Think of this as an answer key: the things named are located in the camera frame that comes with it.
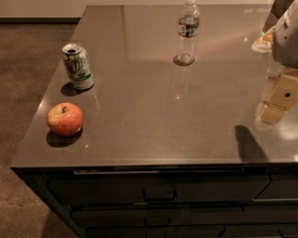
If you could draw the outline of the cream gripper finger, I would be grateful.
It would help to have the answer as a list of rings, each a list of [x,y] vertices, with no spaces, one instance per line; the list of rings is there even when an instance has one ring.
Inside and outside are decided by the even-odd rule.
[[[269,106],[262,102],[257,105],[256,119],[262,123],[274,125],[285,116],[286,112],[278,107]]]

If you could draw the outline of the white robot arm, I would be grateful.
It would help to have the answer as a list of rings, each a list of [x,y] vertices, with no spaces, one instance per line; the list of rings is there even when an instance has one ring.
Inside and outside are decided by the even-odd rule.
[[[285,66],[277,76],[270,76],[257,119],[278,123],[298,103],[298,0],[294,0],[279,18],[272,34],[272,57]]]

